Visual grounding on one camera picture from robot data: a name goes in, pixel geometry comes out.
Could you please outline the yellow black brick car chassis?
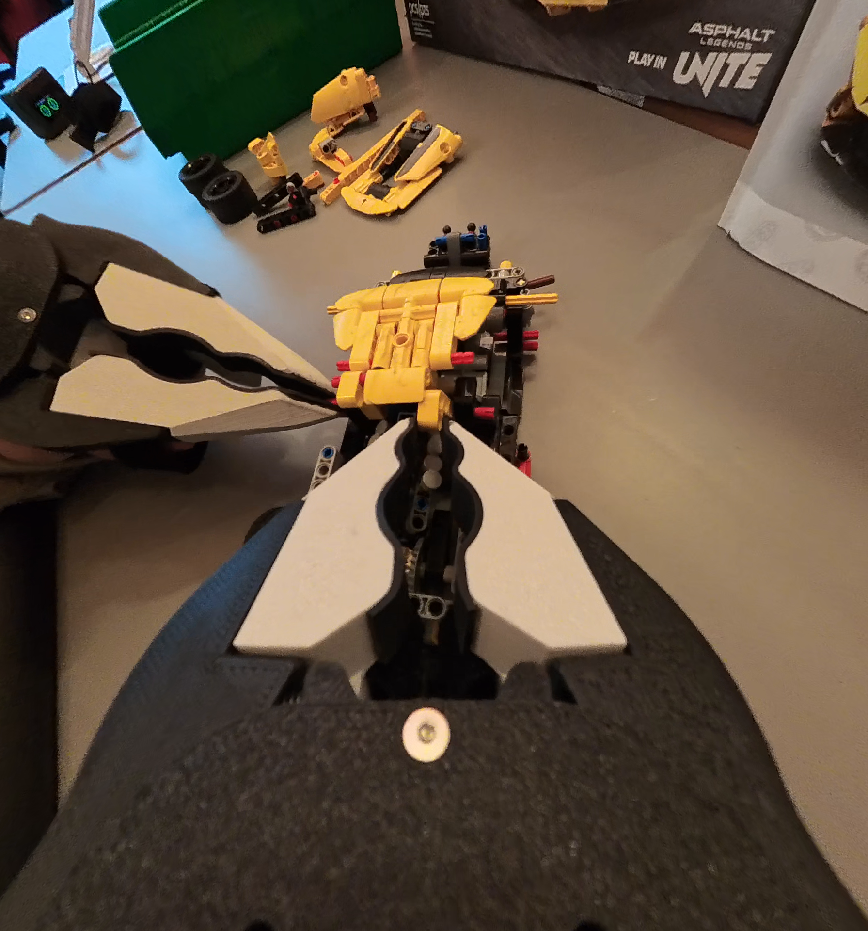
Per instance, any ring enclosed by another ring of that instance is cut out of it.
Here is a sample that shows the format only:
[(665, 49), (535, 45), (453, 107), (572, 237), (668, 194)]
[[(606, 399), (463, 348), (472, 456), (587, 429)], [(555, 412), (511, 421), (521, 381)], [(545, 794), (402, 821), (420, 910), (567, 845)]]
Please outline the yellow black brick car chassis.
[(359, 595), (357, 619), (379, 660), (451, 614), (469, 530), (453, 504), (459, 451), (450, 427), (485, 453), (486, 477), (509, 487), (499, 505), (531, 476), (518, 437), (524, 365), (539, 343), (533, 307), (558, 299), (533, 291), (554, 280), (529, 279), (512, 262), (493, 266), (486, 226), (463, 234), (446, 226), (423, 268), (328, 309), (347, 355), (332, 385), (349, 423), (343, 446), (322, 451), (305, 497), (314, 528), (306, 541), (329, 536), (335, 567), (328, 598), (307, 608), (329, 629), (348, 618), (345, 597)]

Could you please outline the dark printed car set box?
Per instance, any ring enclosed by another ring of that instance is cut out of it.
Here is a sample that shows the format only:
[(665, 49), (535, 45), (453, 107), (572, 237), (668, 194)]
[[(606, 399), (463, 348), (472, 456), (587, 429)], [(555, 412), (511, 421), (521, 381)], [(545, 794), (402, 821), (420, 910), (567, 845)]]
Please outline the dark printed car set box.
[(411, 37), (473, 59), (750, 124), (812, 1), (407, 1)]

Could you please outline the yellow grey brick assembly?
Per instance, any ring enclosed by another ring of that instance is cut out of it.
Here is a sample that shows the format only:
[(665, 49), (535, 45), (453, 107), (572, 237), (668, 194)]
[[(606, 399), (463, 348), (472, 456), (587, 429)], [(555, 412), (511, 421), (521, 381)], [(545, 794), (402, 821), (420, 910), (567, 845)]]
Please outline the yellow grey brick assembly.
[(322, 128), (314, 135), (309, 146), (311, 157), (335, 174), (340, 174), (353, 164), (353, 157), (340, 147), (335, 134)]

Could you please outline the green plastic bin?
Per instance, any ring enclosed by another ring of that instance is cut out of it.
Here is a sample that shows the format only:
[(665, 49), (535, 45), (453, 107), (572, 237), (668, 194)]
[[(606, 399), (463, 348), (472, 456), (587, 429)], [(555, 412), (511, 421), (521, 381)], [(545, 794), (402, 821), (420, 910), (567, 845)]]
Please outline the green plastic bin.
[(400, 53), (394, 1), (116, 1), (110, 64), (162, 157), (230, 157), (351, 66)]

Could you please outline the small yellow brick piece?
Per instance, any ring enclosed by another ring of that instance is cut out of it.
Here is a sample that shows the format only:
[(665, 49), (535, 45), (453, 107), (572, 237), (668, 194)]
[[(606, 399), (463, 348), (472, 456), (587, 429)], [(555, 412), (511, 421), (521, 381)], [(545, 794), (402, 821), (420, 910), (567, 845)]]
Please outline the small yellow brick piece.
[(248, 149), (267, 178), (275, 182), (284, 182), (283, 179), (288, 178), (288, 167), (272, 132), (267, 133), (265, 137), (251, 140)]

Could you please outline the wooden desk lamp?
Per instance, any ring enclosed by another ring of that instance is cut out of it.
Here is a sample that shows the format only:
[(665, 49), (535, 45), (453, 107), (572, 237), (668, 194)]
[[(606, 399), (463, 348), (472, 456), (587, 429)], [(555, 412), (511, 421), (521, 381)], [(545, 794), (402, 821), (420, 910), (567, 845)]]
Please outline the wooden desk lamp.
[(71, 140), (94, 152), (99, 139), (114, 128), (121, 113), (122, 99), (108, 84), (111, 44), (93, 47), (96, 1), (74, 1), (70, 20), (72, 71), (70, 96), (74, 115)]

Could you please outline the black brick beam assembly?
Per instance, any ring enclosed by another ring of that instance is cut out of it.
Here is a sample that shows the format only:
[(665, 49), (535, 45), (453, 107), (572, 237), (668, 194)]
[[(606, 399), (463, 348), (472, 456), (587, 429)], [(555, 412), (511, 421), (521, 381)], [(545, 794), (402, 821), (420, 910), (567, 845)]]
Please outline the black brick beam assembly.
[(316, 216), (314, 194), (300, 173), (292, 173), (257, 200), (254, 206), (257, 232), (266, 235), (312, 219)]

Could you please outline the grey car instruction booklet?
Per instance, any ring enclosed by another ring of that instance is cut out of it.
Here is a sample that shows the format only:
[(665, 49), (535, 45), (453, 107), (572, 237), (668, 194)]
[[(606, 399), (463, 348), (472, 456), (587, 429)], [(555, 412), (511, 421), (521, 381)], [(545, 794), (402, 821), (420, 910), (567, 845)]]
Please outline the grey car instruction booklet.
[(815, 3), (719, 226), (868, 313), (868, 1)]

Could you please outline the black mesh chair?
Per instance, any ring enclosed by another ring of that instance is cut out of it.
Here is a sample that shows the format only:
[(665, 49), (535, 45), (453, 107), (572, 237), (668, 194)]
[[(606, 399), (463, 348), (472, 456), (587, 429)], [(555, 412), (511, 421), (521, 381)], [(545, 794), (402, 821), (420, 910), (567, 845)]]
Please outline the black mesh chair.
[(0, 898), (54, 819), (57, 508), (0, 513)]

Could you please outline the black device green display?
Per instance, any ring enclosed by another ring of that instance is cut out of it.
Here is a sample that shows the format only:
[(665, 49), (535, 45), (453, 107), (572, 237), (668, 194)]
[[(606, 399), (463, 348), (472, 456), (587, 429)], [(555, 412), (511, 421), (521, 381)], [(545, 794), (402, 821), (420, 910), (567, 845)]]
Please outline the black device green display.
[(45, 142), (64, 134), (75, 119), (71, 97), (43, 67), (3, 90), (0, 98), (20, 123)]

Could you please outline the grey desk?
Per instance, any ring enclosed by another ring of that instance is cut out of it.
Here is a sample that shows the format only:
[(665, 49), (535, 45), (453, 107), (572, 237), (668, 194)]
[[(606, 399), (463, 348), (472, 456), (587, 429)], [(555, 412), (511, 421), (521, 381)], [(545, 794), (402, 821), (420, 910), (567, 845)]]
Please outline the grey desk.
[(745, 151), (586, 88), (429, 48), (376, 69), (379, 123), (463, 136), (406, 213), (220, 226), (144, 134), (16, 207), (142, 240), (335, 374), (326, 306), (416, 268), (443, 225), (556, 275), (521, 436), (533, 476), (706, 635), (868, 913), (868, 315), (719, 229)]

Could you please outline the yellow curved fender panel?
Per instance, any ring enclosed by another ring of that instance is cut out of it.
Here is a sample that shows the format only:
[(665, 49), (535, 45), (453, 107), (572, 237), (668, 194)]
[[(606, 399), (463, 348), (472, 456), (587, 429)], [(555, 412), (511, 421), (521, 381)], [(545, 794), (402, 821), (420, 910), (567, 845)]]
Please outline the yellow curved fender panel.
[(349, 67), (313, 95), (311, 120), (324, 127), (347, 126), (364, 114), (375, 120), (381, 89), (375, 76), (362, 67)]

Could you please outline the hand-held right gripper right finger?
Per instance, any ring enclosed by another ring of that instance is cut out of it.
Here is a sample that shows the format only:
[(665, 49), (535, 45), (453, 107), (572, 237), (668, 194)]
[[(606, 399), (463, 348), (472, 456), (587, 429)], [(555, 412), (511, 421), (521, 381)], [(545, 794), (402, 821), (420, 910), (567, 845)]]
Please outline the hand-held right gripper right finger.
[(626, 634), (567, 528), (555, 499), (463, 426), (459, 477), (474, 493), (463, 554), (478, 611), (473, 652), (502, 679), (516, 665), (620, 654)]

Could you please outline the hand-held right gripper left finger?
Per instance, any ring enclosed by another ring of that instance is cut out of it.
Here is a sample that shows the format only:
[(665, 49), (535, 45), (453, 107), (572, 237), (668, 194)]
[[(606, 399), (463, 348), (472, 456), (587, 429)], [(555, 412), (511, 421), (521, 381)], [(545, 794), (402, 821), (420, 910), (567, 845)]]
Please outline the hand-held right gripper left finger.
[(402, 646), (414, 610), (380, 500), (404, 467), (401, 421), (304, 499), (233, 640), (241, 655), (332, 663), (359, 697)]

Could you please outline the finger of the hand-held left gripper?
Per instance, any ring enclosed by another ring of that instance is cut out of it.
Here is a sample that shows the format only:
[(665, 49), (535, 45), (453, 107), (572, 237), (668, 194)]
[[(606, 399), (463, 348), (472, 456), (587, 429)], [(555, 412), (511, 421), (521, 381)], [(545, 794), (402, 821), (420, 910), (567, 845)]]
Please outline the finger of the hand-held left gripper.
[(95, 294), (108, 323), (140, 338), (170, 338), (232, 376), (259, 374), (275, 385), (327, 395), (331, 381), (223, 298), (197, 293), (110, 263)]
[(295, 400), (276, 387), (239, 389), (213, 376), (191, 382), (160, 379), (113, 355), (93, 355), (62, 375), (49, 409), (164, 427), (186, 441), (288, 431), (339, 415), (334, 408)]

